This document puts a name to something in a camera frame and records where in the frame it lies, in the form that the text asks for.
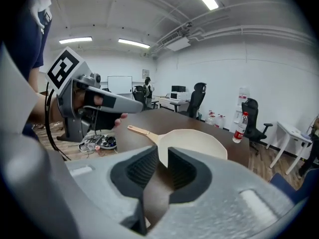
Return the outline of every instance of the frying pan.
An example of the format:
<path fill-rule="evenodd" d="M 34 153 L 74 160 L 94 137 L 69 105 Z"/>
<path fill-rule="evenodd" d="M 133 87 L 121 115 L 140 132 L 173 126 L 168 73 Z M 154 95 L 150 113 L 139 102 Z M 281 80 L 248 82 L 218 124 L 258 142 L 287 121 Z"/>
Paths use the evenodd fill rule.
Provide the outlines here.
<path fill-rule="evenodd" d="M 227 159 L 227 150 L 215 137 L 194 129 L 176 129 L 160 135 L 132 125 L 128 126 L 128 129 L 142 134 L 154 142 L 159 148 L 159 160 L 166 167 L 168 166 L 167 149 L 169 147 L 189 149 Z"/>

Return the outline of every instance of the person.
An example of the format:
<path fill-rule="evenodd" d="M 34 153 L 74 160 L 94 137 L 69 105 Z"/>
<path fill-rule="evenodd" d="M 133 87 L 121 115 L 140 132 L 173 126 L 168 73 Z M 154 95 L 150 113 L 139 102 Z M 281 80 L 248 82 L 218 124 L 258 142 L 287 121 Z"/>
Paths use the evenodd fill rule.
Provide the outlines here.
<path fill-rule="evenodd" d="M 38 95 L 38 101 L 31 111 L 23 134 L 38 140 L 32 130 L 31 123 L 44 124 L 45 122 L 45 96 L 38 93 L 37 77 L 39 67 L 43 66 L 43 50 L 50 30 L 52 15 L 49 9 L 50 0 L 27 0 L 19 13 L 10 21 L 8 32 L 3 42 L 23 77 Z M 74 108 L 80 108 L 84 103 L 84 92 L 77 92 L 74 98 Z M 95 105 L 101 105 L 103 99 L 96 96 Z M 49 122 L 63 121 L 56 98 L 52 98 L 50 106 Z M 115 126 L 120 125 L 121 120 L 115 121 Z"/>
<path fill-rule="evenodd" d="M 298 178 L 301 179 L 305 173 L 309 170 L 314 160 L 319 158 L 319 118 L 317 117 L 313 125 L 312 132 L 310 134 L 312 143 L 312 148 L 310 151 L 309 158 L 304 162 L 301 168 L 298 171 Z"/>
<path fill-rule="evenodd" d="M 147 96 L 146 96 L 146 106 L 149 108 L 152 108 L 152 93 L 154 92 L 155 88 L 151 84 L 150 77 L 146 77 L 145 86 L 148 89 Z"/>

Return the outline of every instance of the office chair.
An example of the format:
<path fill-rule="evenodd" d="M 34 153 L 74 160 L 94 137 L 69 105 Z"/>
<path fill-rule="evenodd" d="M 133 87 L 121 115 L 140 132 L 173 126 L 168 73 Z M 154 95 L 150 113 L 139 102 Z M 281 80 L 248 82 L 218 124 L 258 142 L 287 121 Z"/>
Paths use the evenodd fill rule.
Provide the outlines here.
<path fill-rule="evenodd" d="M 297 204 L 311 194 L 318 181 L 318 177 L 318 168 L 309 170 L 305 175 L 302 186 L 298 190 L 295 190 L 279 173 L 276 173 L 269 182 L 284 192 L 295 204 Z"/>
<path fill-rule="evenodd" d="M 194 86 L 194 91 L 191 94 L 187 111 L 179 112 L 179 114 L 195 119 L 197 116 L 197 111 L 205 97 L 205 94 L 206 94 L 205 91 L 206 91 L 206 83 L 203 83 L 203 82 L 196 83 Z M 174 105 L 175 112 L 177 113 L 177 107 L 180 105 L 176 103 L 170 103 L 170 104 Z"/>
<path fill-rule="evenodd" d="M 256 143 L 262 139 L 266 139 L 265 135 L 268 127 L 273 126 L 271 123 L 265 123 L 265 129 L 261 133 L 256 128 L 257 115 L 258 115 L 258 103 L 252 98 L 248 98 L 246 102 L 241 104 L 243 113 L 248 112 L 248 124 L 244 133 L 244 136 L 249 139 L 249 146 L 256 151 L 256 156 L 259 153 L 259 150 L 256 148 Z"/>
<path fill-rule="evenodd" d="M 143 111 L 155 109 L 155 104 L 158 103 L 158 101 L 153 101 L 153 108 L 147 107 L 146 97 L 143 92 L 143 86 L 135 86 L 135 89 L 133 91 L 133 97 L 136 101 L 139 101 L 143 104 Z"/>

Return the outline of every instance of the white table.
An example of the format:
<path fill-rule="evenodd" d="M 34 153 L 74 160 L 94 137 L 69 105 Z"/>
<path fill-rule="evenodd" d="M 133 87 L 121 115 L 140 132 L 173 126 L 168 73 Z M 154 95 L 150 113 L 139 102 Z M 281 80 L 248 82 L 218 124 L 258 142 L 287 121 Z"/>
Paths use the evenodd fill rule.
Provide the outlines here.
<path fill-rule="evenodd" d="M 180 106 L 177 106 L 177 111 L 178 112 L 186 111 L 187 108 L 188 108 L 188 105 L 189 105 L 188 102 L 171 100 L 169 98 L 155 97 L 154 99 L 159 102 L 159 108 L 161 106 L 163 106 L 163 107 L 166 107 L 166 108 L 174 111 L 175 110 L 175 106 L 171 105 L 170 103 L 175 103 L 177 105 L 180 105 Z"/>
<path fill-rule="evenodd" d="M 276 158 L 274 159 L 274 161 L 269 166 L 270 168 L 273 168 L 273 166 L 276 164 L 276 162 L 278 161 L 280 156 L 283 154 L 283 152 L 284 152 L 285 148 L 287 147 L 287 145 L 289 143 L 289 140 L 291 138 L 292 139 L 296 139 L 296 140 L 300 140 L 301 142 L 305 143 L 303 147 L 300 147 L 300 149 L 297 152 L 296 159 L 294 160 L 294 162 L 291 164 L 291 166 L 286 171 L 286 174 L 289 174 L 291 172 L 291 170 L 295 167 L 295 165 L 298 163 L 301 155 L 303 154 L 303 152 L 307 148 L 308 143 L 309 142 L 311 143 L 312 141 L 309 140 L 309 139 L 304 138 L 301 135 L 300 130 L 298 130 L 294 126 L 291 126 L 291 125 L 289 125 L 287 123 L 280 122 L 280 121 L 277 122 L 277 125 L 285 131 L 286 135 L 285 135 L 283 143 L 280 146 L 280 151 L 278 152 L 278 154 L 277 154 Z M 275 137 L 276 137 L 276 132 L 274 132 L 274 134 L 271 136 L 270 141 L 269 141 L 268 145 L 266 146 L 266 149 L 269 148 L 270 144 L 274 141 Z"/>

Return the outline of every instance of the table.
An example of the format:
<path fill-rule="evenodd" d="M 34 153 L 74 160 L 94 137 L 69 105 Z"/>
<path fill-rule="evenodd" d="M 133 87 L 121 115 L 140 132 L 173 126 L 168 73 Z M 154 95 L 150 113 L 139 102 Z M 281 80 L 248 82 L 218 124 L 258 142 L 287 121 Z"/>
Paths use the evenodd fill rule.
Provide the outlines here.
<path fill-rule="evenodd" d="M 165 134 L 174 129 L 190 128 L 214 136 L 227 149 L 228 159 L 248 167 L 249 141 L 243 138 L 240 143 L 234 143 L 233 134 L 175 113 L 165 108 L 143 111 L 139 114 L 129 114 L 127 119 L 115 129 L 118 152 L 129 151 L 154 145 L 147 137 L 131 132 L 127 126 L 134 125 L 156 134 Z M 152 228 L 168 210 L 169 196 L 174 192 L 173 181 L 168 169 L 159 163 L 153 176 L 143 192 L 145 217 Z"/>
<path fill-rule="evenodd" d="M 288 170 L 286 171 L 286 174 L 288 175 L 291 170 L 295 167 L 295 165 L 298 163 L 301 155 L 303 154 L 303 152 L 305 151 L 305 149 L 307 148 L 308 146 L 308 143 L 311 143 L 312 141 L 309 140 L 309 139 L 306 139 L 304 138 L 302 135 L 301 135 L 301 132 L 300 130 L 298 130 L 297 128 L 295 128 L 294 126 L 292 125 L 289 125 L 285 122 L 281 122 L 281 121 L 278 121 L 277 122 L 277 125 L 283 129 L 283 131 L 286 133 L 285 135 L 285 138 L 284 138 L 284 141 L 283 143 L 281 144 L 280 146 L 280 151 L 278 152 L 276 158 L 274 159 L 274 161 L 270 164 L 270 168 L 273 168 L 273 166 L 276 164 L 276 162 L 278 161 L 278 159 L 280 158 L 280 156 L 283 154 L 285 148 L 287 147 L 290 139 L 296 139 L 296 140 L 300 140 L 301 142 L 304 142 L 304 146 L 303 147 L 300 147 L 300 149 L 298 150 L 297 152 L 297 157 L 296 159 L 294 160 L 294 162 L 291 164 L 291 166 L 288 168 Z M 273 135 L 271 136 L 270 140 L 269 140 L 269 143 L 268 145 L 266 146 L 266 149 L 269 148 L 270 144 L 275 140 L 275 137 L 276 137 L 276 132 L 273 133 Z"/>
<path fill-rule="evenodd" d="M 157 100 L 159 102 L 159 108 L 161 106 L 163 106 L 163 107 L 166 107 L 166 108 L 171 109 L 171 110 L 174 111 L 175 110 L 175 106 L 171 105 L 170 103 L 175 103 L 175 104 L 180 105 L 180 106 L 177 106 L 177 112 L 186 111 L 187 108 L 188 108 L 188 105 L 189 105 L 189 102 L 171 100 L 169 98 L 157 97 Z"/>
<path fill-rule="evenodd" d="M 149 145 L 154 145 L 147 137 L 131 132 L 127 126 L 134 125 L 156 134 L 165 134 L 174 129 L 195 129 L 212 135 L 227 149 L 228 159 L 248 167 L 249 140 L 243 138 L 240 143 L 234 143 L 233 133 L 216 128 L 204 122 L 161 108 L 143 111 L 139 114 L 129 114 L 116 129 L 118 151 L 124 152 Z"/>

